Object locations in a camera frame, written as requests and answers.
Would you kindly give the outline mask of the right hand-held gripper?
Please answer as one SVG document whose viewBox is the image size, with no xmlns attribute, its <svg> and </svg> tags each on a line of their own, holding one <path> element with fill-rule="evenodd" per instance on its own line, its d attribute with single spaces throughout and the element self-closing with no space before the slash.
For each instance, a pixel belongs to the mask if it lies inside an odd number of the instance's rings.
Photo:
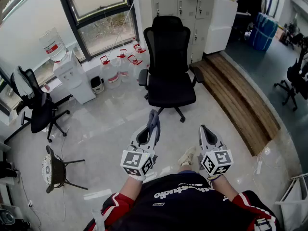
<svg viewBox="0 0 308 231">
<path fill-rule="evenodd" d="M 198 135 L 201 147 L 201 153 L 197 157 L 199 170 L 205 170 L 210 177 L 225 174 L 234 160 L 222 137 L 204 125 L 199 127 Z"/>
</svg>

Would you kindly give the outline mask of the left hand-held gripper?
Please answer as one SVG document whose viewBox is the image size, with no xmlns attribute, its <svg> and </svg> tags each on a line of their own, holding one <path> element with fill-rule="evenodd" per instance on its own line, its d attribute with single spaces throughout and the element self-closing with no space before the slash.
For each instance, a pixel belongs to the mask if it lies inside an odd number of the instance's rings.
<svg viewBox="0 0 308 231">
<path fill-rule="evenodd" d="M 155 164 L 157 156 L 154 148 L 159 141 L 160 130 L 154 128 L 151 135 L 147 126 L 140 127 L 133 133 L 129 145 L 122 153 L 120 166 L 133 178 L 145 176 Z"/>
</svg>

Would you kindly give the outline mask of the black mesh office chair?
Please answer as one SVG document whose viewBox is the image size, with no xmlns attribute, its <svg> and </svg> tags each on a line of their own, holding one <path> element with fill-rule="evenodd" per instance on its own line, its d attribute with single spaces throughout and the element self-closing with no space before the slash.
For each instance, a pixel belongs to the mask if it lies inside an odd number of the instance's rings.
<svg viewBox="0 0 308 231">
<path fill-rule="evenodd" d="M 187 50 L 191 31 L 176 16 L 158 16 L 152 26 L 144 30 L 150 66 L 139 73 L 138 83 L 147 90 L 149 105 L 173 108 L 185 122 L 180 107 L 196 102 L 194 86 L 203 83 L 202 71 L 187 64 Z"/>
</svg>

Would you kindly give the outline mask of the person's left forearm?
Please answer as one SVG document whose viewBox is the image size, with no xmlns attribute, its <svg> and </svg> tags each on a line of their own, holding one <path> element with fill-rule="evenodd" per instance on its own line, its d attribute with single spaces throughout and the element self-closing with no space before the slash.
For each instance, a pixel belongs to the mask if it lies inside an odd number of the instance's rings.
<svg viewBox="0 0 308 231">
<path fill-rule="evenodd" d="M 141 191 L 145 179 L 145 176 L 138 176 L 137 178 L 129 176 L 119 193 L 135 201 Z"/>
</svg>

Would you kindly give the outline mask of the person's right forearm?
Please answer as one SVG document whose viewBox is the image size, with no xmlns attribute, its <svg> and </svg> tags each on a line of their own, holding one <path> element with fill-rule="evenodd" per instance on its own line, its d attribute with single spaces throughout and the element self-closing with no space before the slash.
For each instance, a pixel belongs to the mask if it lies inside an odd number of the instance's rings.
<svg viewBox="0 0 308 231">
<path fill-rule="evenodd" d="M 226 196 L 230 201 L 239 194 L 229 183 L 227 178 L 224 175 L 220 175 L 214 180 L 211 180 L 213 188 Z"/>
</svg>

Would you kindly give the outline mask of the person's beige shoe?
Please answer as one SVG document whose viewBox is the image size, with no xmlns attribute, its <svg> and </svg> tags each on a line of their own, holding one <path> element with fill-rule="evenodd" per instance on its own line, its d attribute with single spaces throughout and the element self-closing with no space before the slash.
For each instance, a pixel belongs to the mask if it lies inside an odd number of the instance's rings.
<svg viewBox="0 0 308 231">
<path fill-rule="evenodd" d="M 194 157 L 195 153 L 196 153 L 196 147 L 195 146 L 187 149 L 186 152 L 178 160 L 178 165 L 180 167 L 191 166 L 193 164 L 193 157 Z"/>
</svg>

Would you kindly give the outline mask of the wooden step platform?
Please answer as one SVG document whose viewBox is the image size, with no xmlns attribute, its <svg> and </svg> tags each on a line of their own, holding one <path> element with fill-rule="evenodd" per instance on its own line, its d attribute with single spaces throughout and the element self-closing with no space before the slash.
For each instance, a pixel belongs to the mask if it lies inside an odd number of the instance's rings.
<svg viewBox="0 0 308 231">
<path fill-rule="evenodd" d="M 272 111 L 225 57 L 219 53 L 191 63 L 199 69 L 204 86 L 226 113 L 251 155 L 259 155 L 281 129 Z"/>
</svg>

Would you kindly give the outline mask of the person's black red shirt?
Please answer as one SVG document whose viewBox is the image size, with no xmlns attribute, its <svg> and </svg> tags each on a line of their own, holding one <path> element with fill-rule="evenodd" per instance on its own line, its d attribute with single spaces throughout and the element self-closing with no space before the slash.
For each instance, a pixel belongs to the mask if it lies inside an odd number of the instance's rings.
<svg viewBox="0 0 308 231">
<path fill-rule="evenodd" d="M 104 231 L 281 231 L 274 213 L 253 191 L 230 201 L 191 170 L 143 183 L 135 201 L 112 194 L 99 220 Z"/>
</svg>

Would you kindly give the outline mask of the small black white bin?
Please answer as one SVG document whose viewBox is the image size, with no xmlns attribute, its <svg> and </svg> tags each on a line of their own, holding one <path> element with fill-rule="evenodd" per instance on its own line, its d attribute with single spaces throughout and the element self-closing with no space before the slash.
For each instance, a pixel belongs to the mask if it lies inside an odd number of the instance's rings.
<svg viewBox="0 0 308 231">
<path fill-rule="evenodd" d="M 95 94 L 99 94 L 104 91 L 103 82 L 99 76 L 96 76 L 90 80 L 91 88 Z"/>
</svg>

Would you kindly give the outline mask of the white water dispenser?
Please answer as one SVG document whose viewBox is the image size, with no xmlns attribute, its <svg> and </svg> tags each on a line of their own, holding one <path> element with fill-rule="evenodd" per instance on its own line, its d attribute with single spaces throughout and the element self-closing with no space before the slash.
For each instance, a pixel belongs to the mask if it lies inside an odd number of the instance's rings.
<svg viewBox="0 0 308 231">
<path fill-rule="evenodd" d="M 61 61 L 54 63 L 53 73 L 80 104 L 96 98 L 86 73 L 73 51 L 68 51 Z"/>
</svg>

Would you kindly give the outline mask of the black stool patterned cushion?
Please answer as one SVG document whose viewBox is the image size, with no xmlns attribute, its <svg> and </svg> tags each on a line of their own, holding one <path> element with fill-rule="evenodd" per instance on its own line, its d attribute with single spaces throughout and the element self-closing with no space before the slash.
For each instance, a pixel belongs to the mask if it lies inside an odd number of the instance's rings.
<svg viewBox="0 0 308 231">
<path fill-rule="evenodd" d="M 75 161 L 63 161 L 61 157 L 56 155 L 53 149 L 50 146 L 46 146 L 47 155 L 43 159 L 42 162 L 42 176 L 44 181 L 47 183 L 48 187 L 46 189 L 46 193 L 51 193 L 55 188 L 61 188 L 65 184 L 83 189 L 88 190 L 86 187 L 82 187 L 76 184 L 73 184 L 68 181 L 66 178 L 66 167 L 69 164 L 75 164 L 79 162 L 85 162 L 84 159 L 82 160 L 75 160 Z"/>
</svg>

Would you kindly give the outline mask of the black chair with star base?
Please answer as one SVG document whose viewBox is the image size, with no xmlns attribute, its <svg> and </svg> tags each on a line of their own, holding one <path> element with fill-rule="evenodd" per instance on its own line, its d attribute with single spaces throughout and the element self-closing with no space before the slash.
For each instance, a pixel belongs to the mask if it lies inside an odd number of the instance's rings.
<svg viewBox="0 0 308 231">
<path fill-rule="evenodd" d="M 302 75 L 301 68 L 304 56 L 308 53 L 308 37 L 303 37 L 299 45 L 301 47 L 299 60 L 296 59 L 295 63 L 287 69 L 287 79 L 290 82 L 291 87 L 289 87 L 284 79 L 281 80 L 280 83 L 274 83 L 273 85 L 274 87 L 279 86 L 287 92 L 287 97 L 282 102 L 282 105 L 286 105 L 289 98 L 291 98 L 294 104 L 293 112 L 298 109 L 295 100 L 296 94 L 300 93 L 305 100 L 308 100 L 308 79 L 305 80 L 305 77 Z"/>
</svg>

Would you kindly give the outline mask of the white cabinet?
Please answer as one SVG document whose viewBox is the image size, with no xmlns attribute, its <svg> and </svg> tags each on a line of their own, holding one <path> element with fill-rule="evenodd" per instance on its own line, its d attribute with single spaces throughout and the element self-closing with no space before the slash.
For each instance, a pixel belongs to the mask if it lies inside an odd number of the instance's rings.
<svg viewBox="0 0 308 231">
<path fill-rule="evenodd" d="M 211 22 L 205 43 L 205 54 L 226 49 L 237 8 L 238 3 L 236 1 L 214 0 Z"/>
</svg>

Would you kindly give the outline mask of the white metal rack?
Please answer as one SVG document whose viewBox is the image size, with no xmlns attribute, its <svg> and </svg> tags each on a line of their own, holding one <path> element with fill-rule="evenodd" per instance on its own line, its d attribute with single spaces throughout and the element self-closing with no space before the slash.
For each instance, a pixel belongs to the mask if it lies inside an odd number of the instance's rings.
<svg viewBox="0 0 308 231">
<path fill-rule="evenodd" d="M 285 231 L 295 231 L 308 222 L 308 173 L 291 177 L 290 181 L 281 200 L 275 202 L 281 208 Z"/>
</svg>

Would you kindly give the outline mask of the black mesh swivel chair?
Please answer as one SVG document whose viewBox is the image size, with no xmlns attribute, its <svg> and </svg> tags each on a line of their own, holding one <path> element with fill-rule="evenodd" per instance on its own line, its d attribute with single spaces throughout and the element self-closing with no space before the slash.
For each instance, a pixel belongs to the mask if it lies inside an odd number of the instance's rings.
<svg viewBox="0 0 308 231">
<path fill-rule="evenodd" d="M 66 137 L 67 132 L 62 130 L 62 128 L 58 125 L 57 120 L 63 115 L 69 115 L 70 111 L 64 110 L 63 112 L 57 114 L 56 112 L 58 111 L 58 106 L 52 101 L 50 94 L 41 89 L 33 70 L 22 70 L 22 73 L 29 81 L 34 93 L 34 97 L 31 99 L 27 96 L 21 97 L 15 85 L 13 73 L 11 74 L 10 82 L 13 91 L 22 99 L 23 104 L 32 110 L 31 117 L 27 117 L 25 113 L 22 113 L 22 123 L 24 123 L 24 121 L 29 121 L 31 124 L 32 133 L 38 133 L 43 131 L 45 128 L 48 128 L 47 140 L 49 143 L 52 142 L 50 134 L 54 126 L 59 129 L 64 137 Z"/>
</svg>

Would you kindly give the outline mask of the blue wrapped bundle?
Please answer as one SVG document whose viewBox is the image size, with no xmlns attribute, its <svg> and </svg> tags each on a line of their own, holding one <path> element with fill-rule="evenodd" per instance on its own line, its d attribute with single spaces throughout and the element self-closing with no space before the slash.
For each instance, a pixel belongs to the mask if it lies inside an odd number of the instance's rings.
<svg viewBox="0 0 308 231">
<path fill-rule="evenodd" d="M 254 50 L 267 51 L 278 29 L 278 22 L 272 17 L 258 13 L 253 22 L 248 44 Z"/>
</svg>

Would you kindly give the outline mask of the grey metal lockers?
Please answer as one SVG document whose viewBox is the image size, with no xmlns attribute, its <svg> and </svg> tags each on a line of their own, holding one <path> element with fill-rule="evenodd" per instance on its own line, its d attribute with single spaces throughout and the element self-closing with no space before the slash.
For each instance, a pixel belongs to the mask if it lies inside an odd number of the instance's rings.
<svg viewBox="0 0 308 231">
<path fill-rule="evenodd" d="M 172 15 L 190 29 L 188 64 L 202 59 L 210 26 L 214 0 L 152 0 L 153 17 Z"/>
</svg>

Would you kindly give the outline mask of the dark framed window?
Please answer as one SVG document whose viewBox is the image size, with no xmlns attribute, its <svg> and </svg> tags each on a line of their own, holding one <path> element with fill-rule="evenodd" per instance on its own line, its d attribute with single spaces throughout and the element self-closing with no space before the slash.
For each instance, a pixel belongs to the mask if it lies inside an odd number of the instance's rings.
<svg viewBox="0 0 308 231">
<path fill-rule="evenodd" d="M 60 0 L 81 62 L 139 40 L 136 0 Z"/>
</svg>

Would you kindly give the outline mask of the large clear water bottle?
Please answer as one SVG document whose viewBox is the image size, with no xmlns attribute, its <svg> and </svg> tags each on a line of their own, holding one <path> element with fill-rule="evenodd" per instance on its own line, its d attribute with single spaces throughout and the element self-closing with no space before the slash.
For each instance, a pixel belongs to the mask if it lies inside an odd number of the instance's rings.
<svg viewBox="0 0 308 231">
<path fill-rule="evenodd" d="M 65 57 L 67 49 L 55 27 L 46 31 L 39 41 L 52 61 L 59 62 Z"/>
</svg>

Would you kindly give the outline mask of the white garment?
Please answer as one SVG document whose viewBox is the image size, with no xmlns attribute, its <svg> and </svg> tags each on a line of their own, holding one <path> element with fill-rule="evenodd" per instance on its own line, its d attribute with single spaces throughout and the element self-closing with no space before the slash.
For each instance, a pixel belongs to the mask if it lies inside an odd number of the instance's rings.
<svg viewBox="0 0 308 231">
<path fill-rule="evenodd" d="M 34 93 L 31 88 L 31 85 L 27 78 L 23 75 L 22 68 L 20 66 L 14 69 L 13 76 L 19 95 L 21 97 L 27 96 L 29 99 L 33 98 Z"/>
</svg>

